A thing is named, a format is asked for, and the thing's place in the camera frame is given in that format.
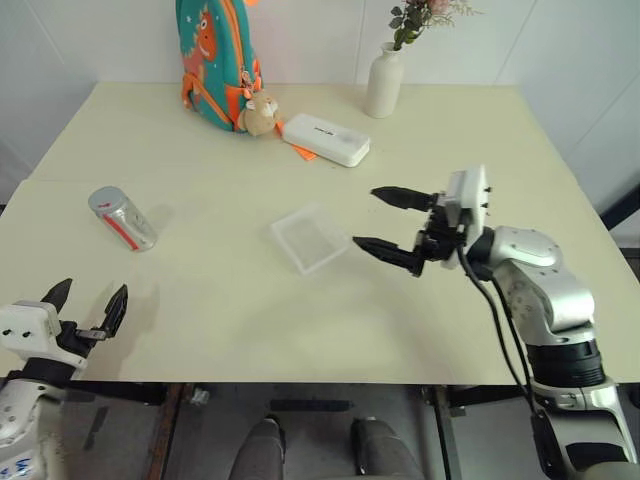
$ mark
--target orange tag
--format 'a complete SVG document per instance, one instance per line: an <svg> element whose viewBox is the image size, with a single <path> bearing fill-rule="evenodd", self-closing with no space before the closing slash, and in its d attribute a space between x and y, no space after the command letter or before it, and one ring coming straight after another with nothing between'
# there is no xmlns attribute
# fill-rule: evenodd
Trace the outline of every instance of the orange tag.
<svg viewBox="0 0 640 480"><path fill-rule="evenodd" d="M278 134L280 135L280 138L282 138L282 127L283 124L282 122L278 122L276 123L276 130L278 132ZM310 162L311 160L313 160L314 158L317 157L317 155L315 153L313 153L311 150L307 150L306 148L302 148L299 147L298 145L294 145L294 144L290 144L293 149L298 152L298 155L300 155L302 158L304 158L305 161Z"/></svg>

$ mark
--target clear plastic box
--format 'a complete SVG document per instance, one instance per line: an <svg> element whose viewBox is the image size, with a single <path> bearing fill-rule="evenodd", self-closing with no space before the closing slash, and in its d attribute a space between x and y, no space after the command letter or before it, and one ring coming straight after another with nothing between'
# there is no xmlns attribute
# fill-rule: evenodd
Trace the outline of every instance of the clear plastic box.
<svg viewBox="0 0 640 480"><path fill-rule="evenodd" d="M309 205L271 224L271 231L300 273L307 275L344 253L349 237L319 205Z"/></svg>

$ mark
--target backpack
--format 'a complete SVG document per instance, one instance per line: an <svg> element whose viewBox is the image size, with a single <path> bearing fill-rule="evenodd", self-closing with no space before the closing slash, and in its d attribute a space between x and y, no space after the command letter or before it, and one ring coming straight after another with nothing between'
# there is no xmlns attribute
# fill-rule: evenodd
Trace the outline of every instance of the backpack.
<svg viewBox="0 0 640 480"><path fill-rule="evenodd" d="M244 1L176 0L176 17L184 106L220 128L240 131L240 112L262 89Z"/></svg>

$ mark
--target wall tile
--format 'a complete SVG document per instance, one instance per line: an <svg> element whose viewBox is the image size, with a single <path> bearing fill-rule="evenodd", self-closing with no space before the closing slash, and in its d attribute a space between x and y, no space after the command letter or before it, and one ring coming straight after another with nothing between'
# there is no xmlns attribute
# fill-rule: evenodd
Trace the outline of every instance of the wall tile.
<svg viewBox="0 0 640 480"><path fill-rule="evenodd" d="M640 77L636 77L567 157L580 186L600 213L640 182L639 138Z"/></svg>
<svg viewBox="0 0 640 480"><path fill-rule="evenodd" d="M97 81L182 78L174 0L28 0L70 69Z"/></svg>
<svg viewBox="0 0 640 480"><path fill-rule="evenodd" d="M266 82L352 83L364 0L262 0L249 8Z"/></svg>
<svg viewBox="0 0 640 480"><path fill-rule="evenodd" d="M66 69L21 0L0 2L0 62L0 132L15 155L33 168L91 84Z"/></svg>
<svg viewBox="0 0 640 480"><path fill-rule="evenodd" d="M567 157L638 71L637 0L538 0L499 83L520 84Z"/></svg>
<svg viewBox="0 0 640 480"><path fill-rule="evenodd" d="M0 204L6 204L31 168L9 144L0 139Z"/></svg>
<svg viewBox="0 0 640 480"><path fill-rule="evenodd" d="M534 0L475 0L483 15L459 17L455 28L424 32L405 49L405 83L492 84ZM357 81L366 83L380 45L391 41L391 8L399 0L367 0Z"/></svg>

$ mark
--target dinosaur print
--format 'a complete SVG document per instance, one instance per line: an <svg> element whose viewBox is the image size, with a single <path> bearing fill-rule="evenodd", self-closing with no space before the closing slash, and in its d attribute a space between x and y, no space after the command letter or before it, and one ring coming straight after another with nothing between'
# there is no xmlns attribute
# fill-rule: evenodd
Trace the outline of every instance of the dinosaur print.
<svg viewBox="0 0 640 480"><path fill-rule="evenodd" d="M194 84L193 77L188 74L195 75L200 84L204 85L207 76L204 62L213 62L217 53L213 19L206 4L198 17L199 22L196 25L196 33L193 34L194 46L191 51L182 55L182 63L185 70L185 75L182 78L182 103L186 108L193 107L189 98L191 91L193 91L193 101L196 106L200 102L200 91L197 85Z"/></svg>

